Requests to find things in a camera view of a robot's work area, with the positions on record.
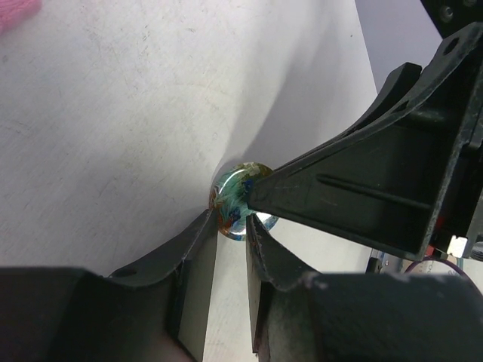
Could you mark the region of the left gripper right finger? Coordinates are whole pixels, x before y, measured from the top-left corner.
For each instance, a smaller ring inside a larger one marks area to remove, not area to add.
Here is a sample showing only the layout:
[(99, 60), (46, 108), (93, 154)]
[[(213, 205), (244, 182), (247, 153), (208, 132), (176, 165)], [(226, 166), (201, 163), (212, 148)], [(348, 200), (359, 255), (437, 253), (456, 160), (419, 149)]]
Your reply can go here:
[(471, 280), (323, 274), (248, 217), (252, 348), (261, 361), (480, 361), (482, 295)]

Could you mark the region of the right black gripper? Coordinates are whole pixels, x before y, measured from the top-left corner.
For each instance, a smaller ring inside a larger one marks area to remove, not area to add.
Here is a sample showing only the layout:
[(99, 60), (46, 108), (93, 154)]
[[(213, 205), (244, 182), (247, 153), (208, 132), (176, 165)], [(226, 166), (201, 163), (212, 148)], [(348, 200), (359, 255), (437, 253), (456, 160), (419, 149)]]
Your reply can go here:
[[(482, 3), (424, 1), (423, 7), (442, 37), (425, 72), (436, 85), (419, 112), (429, 112), (429, 126), (447, 136), (440, 151), (443, 167), (437, 182), (427, 231), (418, 256), (428, 249), (466, 258), (482, 234)], [(404, 63), (391, 71), (368, 110), (343, 136), (361, 130), (389, 111), (416, 84), (422, 66)]]

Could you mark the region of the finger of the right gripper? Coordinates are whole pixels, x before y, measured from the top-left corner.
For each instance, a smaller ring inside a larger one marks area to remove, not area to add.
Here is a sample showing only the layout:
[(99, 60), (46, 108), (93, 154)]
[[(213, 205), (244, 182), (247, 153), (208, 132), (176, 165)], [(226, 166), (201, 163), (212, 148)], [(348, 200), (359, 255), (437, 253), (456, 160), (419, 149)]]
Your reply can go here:
[(447, 136), (418, 109), (436, 85), (435, 72), (376, 121), (343, 133), (254, 184), (257, 211), (298, 222), (404, 259), (418, 260)]

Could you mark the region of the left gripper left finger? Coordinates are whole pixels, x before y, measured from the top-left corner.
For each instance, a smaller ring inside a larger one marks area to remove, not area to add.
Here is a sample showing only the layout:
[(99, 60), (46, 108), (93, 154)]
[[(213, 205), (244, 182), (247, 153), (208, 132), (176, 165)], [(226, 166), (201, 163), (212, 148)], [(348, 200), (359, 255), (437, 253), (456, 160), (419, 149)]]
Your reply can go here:
[(83, 268), (1, 270), (3, 361), (200, 361), (216, 216), (107, 277)]

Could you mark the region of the round teal glass brooch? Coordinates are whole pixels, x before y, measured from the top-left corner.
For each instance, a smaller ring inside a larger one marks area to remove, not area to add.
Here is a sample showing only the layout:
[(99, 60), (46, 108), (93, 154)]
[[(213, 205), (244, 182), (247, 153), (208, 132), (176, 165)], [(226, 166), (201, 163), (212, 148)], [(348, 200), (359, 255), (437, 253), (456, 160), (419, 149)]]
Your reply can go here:
[(248, 194), (254, 183), (269, 176), (273, 170), (265, 164), (245, 162), (232, 167), (212, 185), (209, 206), (216, 211), (219, 232), (234, 241), (245, 241), (246, 218), (255, 213), (270, 231), (278, 217), (248, 207)]

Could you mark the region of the pink t-shirt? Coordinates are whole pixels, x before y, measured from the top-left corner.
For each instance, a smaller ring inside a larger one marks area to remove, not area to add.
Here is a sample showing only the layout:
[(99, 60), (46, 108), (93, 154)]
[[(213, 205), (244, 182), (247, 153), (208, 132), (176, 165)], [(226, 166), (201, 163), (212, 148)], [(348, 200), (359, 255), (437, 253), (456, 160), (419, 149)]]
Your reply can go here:
[(42, 7), (40, 0), (1, 0), (1, 34), (12, 30), (23, 21), (37, 14)]

